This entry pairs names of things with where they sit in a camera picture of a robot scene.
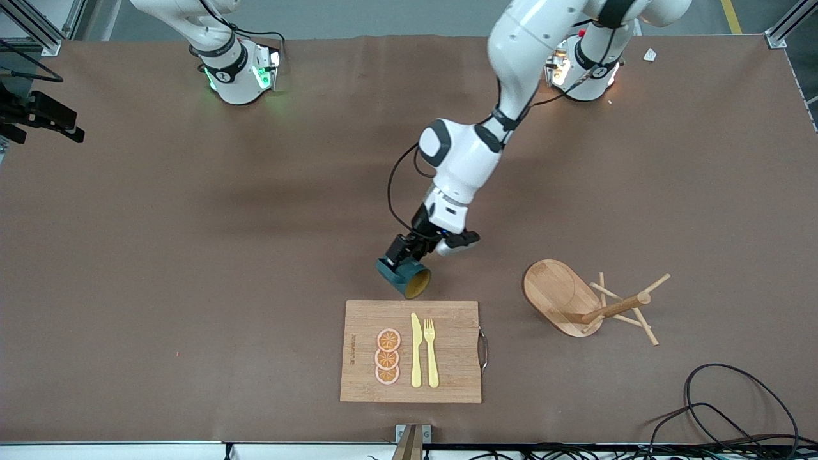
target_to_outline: wooden cutting board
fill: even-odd
[[[440,385],[429,386],[426,343],[420,346],[423,385],[411,385],[411,314],[423,327],[434,320],[434,352]],[[341,401],[375,403],[480,403],[483,401],[478,359],[478,304],[473,301],[348,300],[344,320]],[[400,377],[392,385],[375,379],[375,339],[391,327],[400,333]]]

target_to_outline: yellow fork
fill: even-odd
[[[429,386],[437,388],[440,385],[438,376],[438,360],[434,357],[434,321],[432,318],[423,320],[423,337],[426,339],[429,352]]]

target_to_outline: orange slice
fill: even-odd
[[[400,361],[397,351],[383,351],[377,350],[375,352],[375,365],[385,371],[395,369]]]
[[[401,335],[394,329],[384,329],[378,334],[378,348],[383,351],[395,351],[401,345]]]
[[[398,381],[398,377],[400,376],[401,368],[398,367],[389,370],[375,368],[375,378],[384,385],[392,385],[394,382]]]

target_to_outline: brown table surface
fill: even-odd
[[[485,39],[293,42],[291,91],[250,106],[221,103],[186,43],[67,43],[47,62],[65,83],[36,86],[85,143],[31,130],[0,169],[0,439],[372,441],[428,422],[442,442],[646,441],[711,361],[818,435],[818,138],[784,52],[639,37],[626,58],[600,101],[532,110],[471,208],[480,246],[425,259],[423,299],[480,302],[484,402],[355,404],[344,302],[400,298],[375,270],[400,231],[389,170],[435,117],[490,111]],[[402,166],[400,214],[428,183]],[[661,345],[615,321],[558,333],[521,289],[545,258],[622,294],[670,272],[645,309]],[[694,397],[789,430],[727,372]],[[659,439],[705,441],[683,417]]]

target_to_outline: plastic knife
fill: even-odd
[[[411,314],[411,385],[419,388],[423,384],[423,377],[420,376],[420,344],[423,343],[423,329],[420,328],[420,320],[417,315]]]

